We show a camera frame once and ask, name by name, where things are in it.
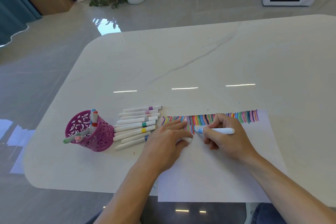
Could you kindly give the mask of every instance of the forearm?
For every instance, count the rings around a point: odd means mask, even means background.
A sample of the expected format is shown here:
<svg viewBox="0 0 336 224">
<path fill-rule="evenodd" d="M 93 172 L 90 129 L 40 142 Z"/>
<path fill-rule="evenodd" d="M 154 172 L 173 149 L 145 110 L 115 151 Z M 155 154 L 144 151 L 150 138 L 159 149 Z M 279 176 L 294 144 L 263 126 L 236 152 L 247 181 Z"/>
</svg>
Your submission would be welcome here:
<svg viewBox="0 0 336 224">
<path fill-rule="evenodd" d="M 336 223 L 336 213 L 263 157 L 246 167 L 288 224 Z"/>
<path fill-rule="evenodd" d="M 149 167 L 136 163 L 95 224 L 137 224 L 157 176 Z"/>
</svg>

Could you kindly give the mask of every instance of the right hand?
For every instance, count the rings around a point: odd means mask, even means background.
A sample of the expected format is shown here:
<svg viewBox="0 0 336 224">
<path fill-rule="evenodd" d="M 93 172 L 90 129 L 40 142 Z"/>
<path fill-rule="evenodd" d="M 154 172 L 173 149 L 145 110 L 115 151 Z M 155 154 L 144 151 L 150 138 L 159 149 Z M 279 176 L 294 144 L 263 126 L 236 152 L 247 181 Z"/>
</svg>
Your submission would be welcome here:
<svg viewBox="0 0 336 224">
<path fill-rule="evenodd" d="M 225 135 L 211 128 L 233 128 L 234 134 Z M 240 162 L 248 162 L 251 158 L 259 155 L 236 118 L 217 113 L 213 122 L 204 127 L 203 134 L 205 136 L 204 143 L 210 144 L 211 150 L 219 148 L 229 157 Z"/>
</svg>

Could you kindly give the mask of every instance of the hand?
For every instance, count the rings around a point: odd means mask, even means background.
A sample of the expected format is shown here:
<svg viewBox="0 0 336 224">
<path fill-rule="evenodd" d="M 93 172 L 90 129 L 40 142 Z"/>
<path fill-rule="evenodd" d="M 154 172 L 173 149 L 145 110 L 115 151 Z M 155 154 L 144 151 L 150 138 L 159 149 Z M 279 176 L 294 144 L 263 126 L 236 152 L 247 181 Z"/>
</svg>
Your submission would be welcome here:
<svg viewBox="0 0 336 224">
<path fill-rule="evenodd" d="M 193 137 L 190 132 L 182 129 L 186 125 L 186 121 L 174 120 L 156 129 L 148 137 L 138 162 L 152 167 L 157 176 L 171 168 L 182 149 L 189 145 L 185 140 L 177 141 L 183 137 Z"/>
<path fill-rule="evenodd" d="M 211 128 L 234 128 L 234 134 L 225 135 Z M 203 129 L 204 143 L 210 144 L 211 150 L 218 148 L 229 157 L 241 162 L 247 162 L 258 156 L 239 120 L 217 113 L 213 122 Z"/>
</svg>

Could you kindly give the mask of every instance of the left hand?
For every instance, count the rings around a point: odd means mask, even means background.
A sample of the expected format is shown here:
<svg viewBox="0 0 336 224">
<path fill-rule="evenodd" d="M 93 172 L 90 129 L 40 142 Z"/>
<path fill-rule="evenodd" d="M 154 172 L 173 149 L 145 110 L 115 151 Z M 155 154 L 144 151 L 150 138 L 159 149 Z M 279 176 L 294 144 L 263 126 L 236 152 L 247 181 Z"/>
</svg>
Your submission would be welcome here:
<svg viewBox="0 0 336 224">
<path fill-rule="evenodd" d="M 177 141 L 183 137 L 193 137 L 189 131 L 183 130 L 186 125 L 186 121 L 174 120 L 156 129 L 148 137 L 137 162 L 151 167 L 157 176 L 171 168 L 182 149 L 189 145 L 185 140 Z"/>
</svg>

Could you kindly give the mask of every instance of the paper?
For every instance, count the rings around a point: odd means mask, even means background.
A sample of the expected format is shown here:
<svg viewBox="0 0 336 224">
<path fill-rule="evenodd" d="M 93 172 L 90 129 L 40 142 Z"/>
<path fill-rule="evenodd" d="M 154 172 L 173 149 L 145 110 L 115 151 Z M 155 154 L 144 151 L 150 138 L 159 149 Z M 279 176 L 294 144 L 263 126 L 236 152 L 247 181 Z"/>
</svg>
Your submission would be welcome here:
<svg viewBox="0 0 336 224">
<path fill-rule="evenodd" d="M 227 113 L 239 119 L 257 152 L 280 171 L 287 173 L 266 110 Z M 159 176 L 159 202 L 269 202 L 259 184 L 245 167 L 219 150 L 210 150 L 203 135 L 191 125 L 207 125 L 213 114 L 163 116 L 162 124 L 181 118 L 194 134 L 173 167 Z"/>
</svg>

